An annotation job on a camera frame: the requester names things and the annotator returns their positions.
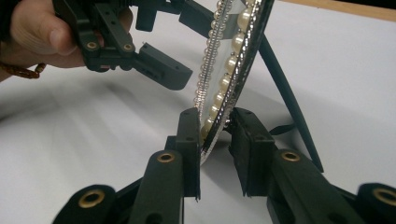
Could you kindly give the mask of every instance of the bracelet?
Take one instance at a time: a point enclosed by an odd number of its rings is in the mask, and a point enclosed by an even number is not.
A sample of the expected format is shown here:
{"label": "bracelet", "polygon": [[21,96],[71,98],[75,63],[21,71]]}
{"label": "bracelet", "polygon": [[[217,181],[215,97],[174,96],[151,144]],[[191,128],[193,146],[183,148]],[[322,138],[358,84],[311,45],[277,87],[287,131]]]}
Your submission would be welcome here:
{"label": "bracelet", "polygon": [[1,63],[1,62],[0,62],[0,68],[5,70],[12,76],[24,77],[24,78],[31,79],[31,78],[39,78],[40,73],[42,73],[44,71],[44,68],[46,68],[46,64],[44,64],[44,63],[38,64],[37,67],[35,68],[35,71],[31,71],[26,68],[18,67],[15,65],[10,65],[10,64],[6,64],[6,63]]}

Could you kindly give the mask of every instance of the stand leg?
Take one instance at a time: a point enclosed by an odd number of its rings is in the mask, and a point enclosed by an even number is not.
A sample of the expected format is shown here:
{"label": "stand leg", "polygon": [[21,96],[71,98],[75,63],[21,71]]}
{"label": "stand leg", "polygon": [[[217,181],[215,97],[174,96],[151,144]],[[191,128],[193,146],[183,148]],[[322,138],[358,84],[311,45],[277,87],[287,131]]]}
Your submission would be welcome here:
{"label": "stand leg", "polygon": [[320,158],[315,147],[314,141],[312,140],[311,133],[309,132],[308,126],[306,125],[303,112],[301,111],[297,100],[291,90],[288,80],[280,67],[279,62],[268,42],[268,39],[263,35],[262,43],[259,47],[259,53],[262,56],[265,64],[268,67],[277,88],[285,101],[286,107],[288,108],[291,117],[293,118],[301,137],[304,140],[306,149],[311,156],[312,162],[318,167],[318,169],[323,172],[323,166],[320,162]]}

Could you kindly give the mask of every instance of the black plastic bracket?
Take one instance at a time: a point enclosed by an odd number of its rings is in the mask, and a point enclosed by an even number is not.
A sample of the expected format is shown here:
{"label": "black plastic bracket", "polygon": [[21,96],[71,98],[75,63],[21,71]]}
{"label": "black plastic bracket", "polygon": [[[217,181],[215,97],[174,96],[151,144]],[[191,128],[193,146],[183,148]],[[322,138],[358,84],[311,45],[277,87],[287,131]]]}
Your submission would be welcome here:
{"label": "black plastic bracket", "polygon": [[230,116],[230,153],[247,196],[266,196],[275,140],[252,112],[234,108]]}
{"label": "black plastic bracket", "polygon": [[[183,89],[192,74],[188,67],[149,44],[139,53],[134,52],[133,40],[121,27],[117,15],[128,4],[53,0],[57,15],[70,25],[88,69],[105,72],[117,66],[123,70],[135,68],[167,89]],[[94,31],[99,31],[105,44],[100,43]]]}
{"label": "black plastic bracket", "polygon": [[148,161],[127,223],[182,223],[183,212],[182,157],[173,150],[156,152]]}
{"label": "black plastic bracket", "polygon": [[273,220],[285,220],[282,216],[287,214],[293,223],[364,223],[304,154],[278,150],[271,172],[274,180],[268,207]]}

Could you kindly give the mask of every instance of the black plastic part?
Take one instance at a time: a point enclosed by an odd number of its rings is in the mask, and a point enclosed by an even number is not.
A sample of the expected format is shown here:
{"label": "black plastic part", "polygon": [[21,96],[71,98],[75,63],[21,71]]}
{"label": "black plastic part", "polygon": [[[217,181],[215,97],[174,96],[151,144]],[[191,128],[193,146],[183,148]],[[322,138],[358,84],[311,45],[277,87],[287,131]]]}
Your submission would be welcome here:
{"label": "black plastic part", "polygon": [[271,74],[279,92],[285,101],[286,107],[288,108],[294,123],[300,132],[301,137],[305,143],[306,149],[312,159],[312,162],[323,172],[323,166],[320,161],[317,149],[312,139],[311,133],[309,132],[308,125],[305,122],[303,112],[301,111],[297,100],[294,96],[293,91],[286,79],[285,74],[267,40],[265,35],[262,35],[262,42],[259,47],[259,53],[262,56],[265,64],[267,65],[268,71]]}
{"label": "black plastic part", "polygon": [[[152,6],[153,9],[146,6],[145,1],[137,2],[142,4],[140,14],[145,17],[144,21],[152,17],[152,13],[146,13],[145,10],[156,13],[154,9],[167,8],[170,4],[165,4],[163,0],[152,0],[157,4]],[[132,38],[122,29],[116,14],[128,4],[132,3],[119,2],[119,7],[115,7],[116,3],[110,1],[53,0],[57,15],[72,28],[88,69],[105,72],[117,66],[123,70],[135,68],[169,90],[183,89],[192,74],[189,68],[149,44],[145,44],[139,54],[134,52]],[[101,46],[93,30],[100,31],[105,40],[104,46]]]}
{"label": "black plastic part", "polygon": [[117,224],[125,223],[129,215],[131,215],[132,208],[134,207],[134,200],[136,199],[141,182],[142,178],[116,193],[116,211],[118,211]]}
{"label": "black plastic part", "polygon": [[367,223],[396,223],[396,189],[378,183],[361,185],[355,207]]}
{"label": "black plastic part", "polygon": [[294,215],[286,203],[280,203],[268,197],[267,208],[274,224],[293,224]]}
{"label": "black plastic part", "polygon": [[136,30],[151,32],[156,16],[157,10],[140,7],[137,11]]}
{"label": "black plastic part", "polygon": [[134,68],[160,83],[169,90],[182,90],[189,81],[192,71],[146,43],[133,61]]}
{"label": "black plastic part", "polygon": [[186,0],[178,20],[196,33],[209,38],[213,12],[192,0]]}
{"label": "black plastic part", "polygon": [[271,189],[269,197],[277,202],[287,202],[295,223],[364,223],[302,153],[278,150],[271,172],[279,189]]}
{"label": "black plastic part", "polygon": [[149,161],[128,224],[176,224],[183,220],[183,161],[172,150]]}
{"label": "black plastic part", "polygon": [[176,137],[175,136],[168,136],[166,138],[164,150],[176,150]]}
{"label": "black plastic part", "polygon": [[252,112],[235,107],[231,114],[230,153],[247,196],[267,196],[274,138]]}
{"label": "black plastic part", "polygon": [[344,189],[340,189],[337,186],[334,186],[334,187],[338,191],[338,193],[341,196],[343,196],[343,198],[349,203],[349,205],[352,206],[353,209],[356,210],[356,208],[355,208],[356,195],[351,192],[348,192]]}
{"label": "black plastic part", "polygon": [[201,198],[200,191],[200,122],[197,108],[181,112],[175,150],[183,157],[184,197]]}
{"label": "black plastic part", "polygon": [[53,224],[116,223],[113,210],[115,201],[116,193],[113,188],[104,185],[89,186],[70,198]]}
{"label": "black plastic part", "polygon": [[274,135],[281,135],[281,134],[283,134],[283,133],[288,133],[288,132],[290,132],[290,131],[293,130],[295,127],[296,127],[296,126],[295,126],[294,123],[292,123],[292,124],[287,124],[287,125],[276,126],[275,128],[273,128],[273,129],[270,131],[270,134],[271,134],[272,136],[274,136]]}

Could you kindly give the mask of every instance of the human hand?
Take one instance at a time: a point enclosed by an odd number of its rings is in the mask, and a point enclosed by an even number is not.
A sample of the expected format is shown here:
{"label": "human hand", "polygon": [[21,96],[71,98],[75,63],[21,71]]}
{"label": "human hand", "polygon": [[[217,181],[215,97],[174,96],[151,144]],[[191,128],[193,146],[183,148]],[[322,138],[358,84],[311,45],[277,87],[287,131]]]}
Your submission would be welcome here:
{"label": "human hand", "polygon": [[[120,23],[129,32],[133,15],[129,8],[120,14]],[[83,66],[80,50],[68,24],[57,18],[51,0],[23,0],[15,7],[11,38],[1,43],[0,62],[31,67],[46,63],[56,67]]]}

